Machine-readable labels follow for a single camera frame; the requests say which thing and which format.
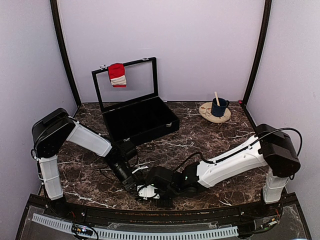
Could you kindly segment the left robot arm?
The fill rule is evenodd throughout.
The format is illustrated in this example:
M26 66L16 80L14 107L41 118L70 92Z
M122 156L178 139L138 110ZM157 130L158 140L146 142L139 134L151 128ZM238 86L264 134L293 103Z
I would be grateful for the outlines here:
M107 165L121 182L124 189L133 192L138 180L129 167L128 148L84 126L63 108L58 108L37 121L31 129L34 159L37 161L39 178L47 196L53 202L51 210L60 218L71 213L65 203L58 169L58 153L65 142L71 142L105 158Z

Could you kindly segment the black white striped sock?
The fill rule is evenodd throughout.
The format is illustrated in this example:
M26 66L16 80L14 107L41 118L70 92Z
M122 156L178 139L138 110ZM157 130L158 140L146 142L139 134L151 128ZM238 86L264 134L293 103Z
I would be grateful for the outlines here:
M147 200L149 198L149 184L146 183L146 180L140 175L134 175L135 185L134 185L134 194L142 200Z

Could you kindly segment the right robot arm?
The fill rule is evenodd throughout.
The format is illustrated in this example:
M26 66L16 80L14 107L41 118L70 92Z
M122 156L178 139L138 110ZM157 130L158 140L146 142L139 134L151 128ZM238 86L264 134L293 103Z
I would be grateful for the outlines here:
M267 124L256 127L255 135L241 145L211 159L194 162L178 172L162 166L153 167L137 194L144 200L194 197L216 184L251 169L269 168L262 189L262 201L255 205L255 213L266 217L281 199L282 191L301 168L300 151L285 132L288 128L275 129Z

